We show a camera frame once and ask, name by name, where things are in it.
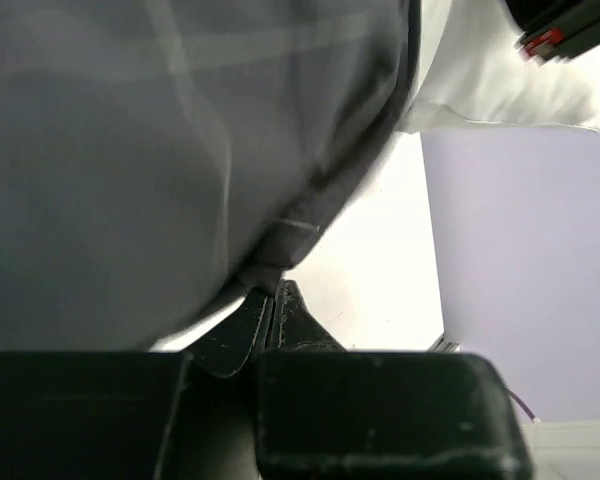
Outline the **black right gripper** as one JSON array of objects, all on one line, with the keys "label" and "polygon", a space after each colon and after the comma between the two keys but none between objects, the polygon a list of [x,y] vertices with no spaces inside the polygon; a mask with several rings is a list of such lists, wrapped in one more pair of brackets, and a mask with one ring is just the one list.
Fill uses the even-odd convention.
[{"label": "black right gripper", "polygon": [[572,60],[600,46],[600,0],[507,0],[507,9],[529,58]]}]

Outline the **dark grey checked pillowcase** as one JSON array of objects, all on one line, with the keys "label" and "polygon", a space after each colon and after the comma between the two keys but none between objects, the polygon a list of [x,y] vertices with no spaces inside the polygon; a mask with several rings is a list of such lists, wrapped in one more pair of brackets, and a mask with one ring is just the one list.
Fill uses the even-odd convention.
[{"label": "dark grey checked pillowcase", "polygon": [[274,289],[409,104],[417,1],[0,1],[0,351]]}]

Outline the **white pillow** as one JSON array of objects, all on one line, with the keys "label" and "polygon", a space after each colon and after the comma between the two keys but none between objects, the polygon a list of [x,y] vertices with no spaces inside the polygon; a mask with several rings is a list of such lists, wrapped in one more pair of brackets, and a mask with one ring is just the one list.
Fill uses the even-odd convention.
[{"label": "white pillow", "polygon": [[600,46],[575,60],[539,63],[500,1],[421,3],[412,100],[399,130],[565,127],[600,132]]}]

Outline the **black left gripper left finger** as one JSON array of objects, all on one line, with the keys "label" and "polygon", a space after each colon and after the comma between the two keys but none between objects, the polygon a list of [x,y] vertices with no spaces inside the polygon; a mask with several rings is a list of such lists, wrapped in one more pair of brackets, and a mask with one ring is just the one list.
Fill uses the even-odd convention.
[{"label": "black left gripper left finger", "polygon": [[0,479],[255,479],[254,292],[178,352],[0,353]]}]

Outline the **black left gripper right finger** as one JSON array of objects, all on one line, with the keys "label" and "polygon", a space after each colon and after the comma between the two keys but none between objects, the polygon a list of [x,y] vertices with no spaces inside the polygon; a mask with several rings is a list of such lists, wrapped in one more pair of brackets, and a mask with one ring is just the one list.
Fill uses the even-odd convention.
[{"label": "black left gripper right finger", "polygon": [[346,351],[296,283],[277,292],[254,365],[266,479],[529,479],[506,386],[473,354]]}]

